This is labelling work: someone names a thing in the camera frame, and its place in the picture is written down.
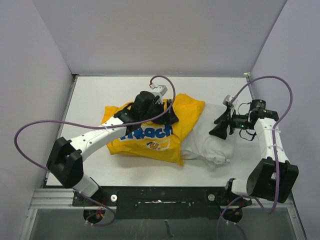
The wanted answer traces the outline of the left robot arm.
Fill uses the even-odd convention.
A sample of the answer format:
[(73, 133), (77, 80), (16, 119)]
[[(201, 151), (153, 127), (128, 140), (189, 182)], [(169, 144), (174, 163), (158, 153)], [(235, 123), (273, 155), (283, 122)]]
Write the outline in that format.
[(163, 102), (160, 90), (141, 91), (134, 102), (117, 111), (96, 129), (71, 139), (58, 138), (52, 147), (46, 167), (66, 189), (84, 195), (88, 204), (100, 203), (99, 185), (84, 172), (83, 163), (94, 152), (138, 130), (143, 123), (168, 123), (174, 99)]

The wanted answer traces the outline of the white pillow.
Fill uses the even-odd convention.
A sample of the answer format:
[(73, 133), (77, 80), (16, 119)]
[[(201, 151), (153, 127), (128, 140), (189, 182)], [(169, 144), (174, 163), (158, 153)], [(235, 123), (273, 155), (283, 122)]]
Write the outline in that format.
[(222, 105), (206, 103), (192, 131), (180, 145), (183, 160), (202, 160), (210, 167), (226, 165), (230, 162), (236, 148), (236, 137), (221, 139), (210, 135), (216, 120), (226, 108)]

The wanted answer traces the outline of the yellow printed pillowcase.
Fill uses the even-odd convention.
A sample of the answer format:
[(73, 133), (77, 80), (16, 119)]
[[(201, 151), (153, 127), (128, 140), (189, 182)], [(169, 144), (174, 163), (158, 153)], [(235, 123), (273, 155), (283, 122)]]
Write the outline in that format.
[(173, 103), (173, 111), (178, 118), (177, 123), (172, 125), (144, 123), (127, 136), (109, 142), (106, 145), (109, 153), (145, 157), (183, 166), (182, 142), (195, 127), (204, 107), (204, 101), (179, 93)]

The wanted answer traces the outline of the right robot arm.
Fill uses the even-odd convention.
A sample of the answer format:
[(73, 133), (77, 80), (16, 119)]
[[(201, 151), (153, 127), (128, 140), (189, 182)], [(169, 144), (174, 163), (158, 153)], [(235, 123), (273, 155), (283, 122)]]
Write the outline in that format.
[(253, 130), (252, 139), (258, 139), (261, 160), (248, 179), (231, 178), (222, 192), (223, 200), (235, 204), (241, 196), (256, 197), (278, 203), (286, 202), (299, 174), (296, 165), (290, 163), (282, 146), (278, 113), (266, 109), (266, 102), (254, 99), (249, 102), (249, 111), (245, 115), (236, 113), (236, 105), (228, 95), (223, 100), (226, 110), (215, 121), (215, 127), (209, 132), (211, 136), (226, 140), (236, 129)]

